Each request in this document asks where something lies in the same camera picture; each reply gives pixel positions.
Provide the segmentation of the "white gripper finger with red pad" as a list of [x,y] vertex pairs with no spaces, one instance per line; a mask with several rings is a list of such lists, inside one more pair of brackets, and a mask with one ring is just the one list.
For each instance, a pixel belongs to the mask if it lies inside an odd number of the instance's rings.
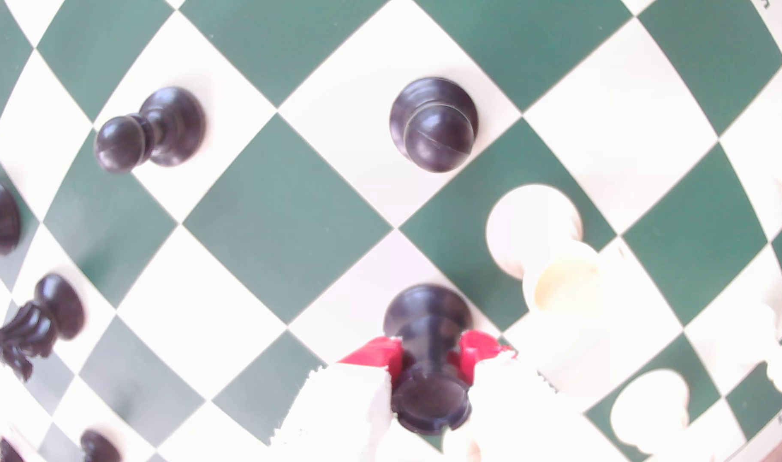
[[400,339],[376,337],[307,376],[269,443],[270,461],[376,461],[394,413]]
[[443,438],[446,461],[586,461],[581,415],[538,372],[531,354],[484,331],[466,331],[460,370],[471,412]]

